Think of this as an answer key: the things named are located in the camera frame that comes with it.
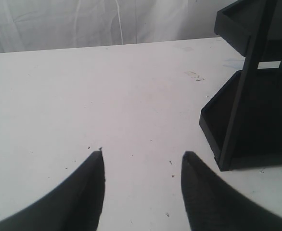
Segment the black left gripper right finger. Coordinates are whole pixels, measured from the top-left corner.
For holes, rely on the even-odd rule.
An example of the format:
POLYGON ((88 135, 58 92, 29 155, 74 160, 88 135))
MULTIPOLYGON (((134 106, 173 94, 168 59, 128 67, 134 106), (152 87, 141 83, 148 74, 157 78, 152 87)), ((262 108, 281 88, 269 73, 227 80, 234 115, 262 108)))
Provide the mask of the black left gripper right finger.
POLYGON ((282 231, 282 218, 240 194, 196 153, 182 158, 181 191, 192 231, 282 231))

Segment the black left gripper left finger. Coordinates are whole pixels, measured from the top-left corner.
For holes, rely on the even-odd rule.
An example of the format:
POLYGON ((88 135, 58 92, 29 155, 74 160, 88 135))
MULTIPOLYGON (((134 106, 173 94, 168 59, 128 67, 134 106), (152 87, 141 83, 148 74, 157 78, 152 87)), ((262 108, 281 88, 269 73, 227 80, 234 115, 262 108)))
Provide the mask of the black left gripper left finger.
POLYGON ((105 167, 98 150, 51 192, 0 221, 0 231, 95 231, 104 196, 105 167))

